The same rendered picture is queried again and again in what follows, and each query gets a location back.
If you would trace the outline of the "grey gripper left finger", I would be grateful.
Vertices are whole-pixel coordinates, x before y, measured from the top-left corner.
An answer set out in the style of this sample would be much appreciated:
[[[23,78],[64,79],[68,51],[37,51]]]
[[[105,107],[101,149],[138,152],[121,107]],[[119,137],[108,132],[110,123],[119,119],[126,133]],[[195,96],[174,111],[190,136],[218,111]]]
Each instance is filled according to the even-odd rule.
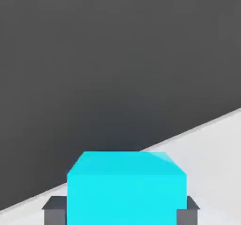
[[[44,225],[66,225],[66,196],[51,196],[42,210]]]

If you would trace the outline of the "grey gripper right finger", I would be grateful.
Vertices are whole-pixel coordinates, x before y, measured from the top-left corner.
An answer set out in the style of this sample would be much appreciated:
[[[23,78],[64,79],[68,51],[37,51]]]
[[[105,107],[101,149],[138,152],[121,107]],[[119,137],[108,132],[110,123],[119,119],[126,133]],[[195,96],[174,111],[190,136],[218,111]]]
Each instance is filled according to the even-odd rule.
[[[177,210],[177,225],[198,225],[198,211],[200,207],[193,200],[187,196],[187,208]]]

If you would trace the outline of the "small cyan cube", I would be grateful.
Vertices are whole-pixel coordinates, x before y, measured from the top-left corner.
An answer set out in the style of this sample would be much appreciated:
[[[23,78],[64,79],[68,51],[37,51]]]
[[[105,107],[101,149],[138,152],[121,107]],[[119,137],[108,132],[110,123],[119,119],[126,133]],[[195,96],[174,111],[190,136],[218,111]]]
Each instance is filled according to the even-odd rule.
[[[177,225],[185,172],[164,152],[85,151],[67,174],[67,225]]]

